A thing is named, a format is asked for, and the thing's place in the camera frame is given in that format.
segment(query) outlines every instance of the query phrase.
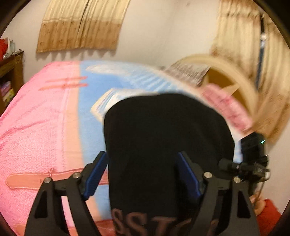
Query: white wall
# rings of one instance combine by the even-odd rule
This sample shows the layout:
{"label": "white wall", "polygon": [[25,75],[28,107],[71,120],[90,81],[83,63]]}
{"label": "white wall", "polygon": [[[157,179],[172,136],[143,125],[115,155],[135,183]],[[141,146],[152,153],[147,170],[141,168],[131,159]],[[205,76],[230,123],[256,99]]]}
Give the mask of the white wall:
{"label": "white wall", "polygon": [[164,66],[196,53],[209,53],[217,30],[219,0],[179,0],[174,22],[157,58]]}
{"label": "white wall", "polygon": [[271,178],[265,183],[263,196],[274,201],[282,213],[290,199],[290,122],[269,152]]}
{"label": "white wall", "polygon": [[131,0],[121,29],[119,45],[110,52],[76,49],[36,54],[41,22],[50,0],[32,0],[9,24],[3,37],[14,40],[24,50],[24,81],[47,63],[56,60],[122,60],[155,65],[172,25],[179,0]]}

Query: beige curtain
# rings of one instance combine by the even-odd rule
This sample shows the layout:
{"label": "beige curtain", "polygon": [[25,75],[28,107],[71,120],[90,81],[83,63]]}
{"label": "beige curtain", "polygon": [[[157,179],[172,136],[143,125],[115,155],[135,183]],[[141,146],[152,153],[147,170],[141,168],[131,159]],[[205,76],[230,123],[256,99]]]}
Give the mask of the beige curtain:
{"label": "beige curtain", "polygon": [[290,115],[290,49],[270,17],[264,15],[264,22],[267,40],[255,129],[275,142]]}
{"label": "beige curtain", "polygon": [[[289,119],[290,50],[272,20],[264,15],[266,47],[254,129],[274,143]],[[254,82],[260,52],[260,9],[252,0],[220,0],[212,55],[239,66]]]}
{"label": "beige curtain", "polygon": [[220,0],[217,22],[212,55],[234,62],[254,81],[261,36],[258,6],[252,0]]}
{"label": "beige curtain", "polygon": [[44,15],[37,52],[76,48],[117,48],[130,0],[51,0]]}

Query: bookshelf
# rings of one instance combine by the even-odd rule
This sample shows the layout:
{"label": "bookshelf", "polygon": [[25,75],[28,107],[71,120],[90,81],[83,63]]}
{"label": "bookshelf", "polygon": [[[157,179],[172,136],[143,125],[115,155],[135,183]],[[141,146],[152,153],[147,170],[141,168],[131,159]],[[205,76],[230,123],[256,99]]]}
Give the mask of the bookshelf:
{"label": "bookshelf", "polygon": [[[11,88],[17,94],[19,89],[24,85],[23,81],[23,52],[19,56],[10,56],[0,61],[0,84],[11,81]],[[6,107],[0,93],[0,115],[3,114]]]}

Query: red object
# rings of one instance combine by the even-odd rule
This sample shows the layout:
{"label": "red object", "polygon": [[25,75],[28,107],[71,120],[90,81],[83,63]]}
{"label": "red object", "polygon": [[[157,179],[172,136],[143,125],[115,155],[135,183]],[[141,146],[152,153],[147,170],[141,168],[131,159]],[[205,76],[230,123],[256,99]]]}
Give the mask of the red object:
{"label": "red object", "polygon": [[3,55],[6,53],[8,49],[8,44],[5,43],[4,39],[0,39],[0,61],[3,60]]}
{"label": "red object", "polygon": [[265,202],[264,210],[257,216],[261,236],[267,236],[281,217],[270,199],[265,199]]}

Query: bolt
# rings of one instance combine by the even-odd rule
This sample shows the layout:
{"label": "bolt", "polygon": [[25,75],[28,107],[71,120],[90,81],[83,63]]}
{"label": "bolt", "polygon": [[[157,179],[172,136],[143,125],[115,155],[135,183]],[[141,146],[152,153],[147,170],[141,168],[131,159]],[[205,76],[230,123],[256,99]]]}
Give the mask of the bolt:
{"label": "bolt", "polygon": [[50,177],[45,178],[45,179],[44,179],[44,182],[45,182],[46,184],[50,183],[50,182],[51,182],[51,178],[50,178]]}
{"label": "bolt", "polygon": [[241,179],[239,177],[235,177],[233,180],[237,184],[241,182]]}
{"label": "bolt", "polygon": [[210,179],[213,176],[213,174],[211,172],[205,172],[203,175],[207,179]]}
{"label": "bolt", "polygon": [[74,179],[78,179],[79,177],[81,177],[81,173],[79,172],[75,172],[72,176]]}

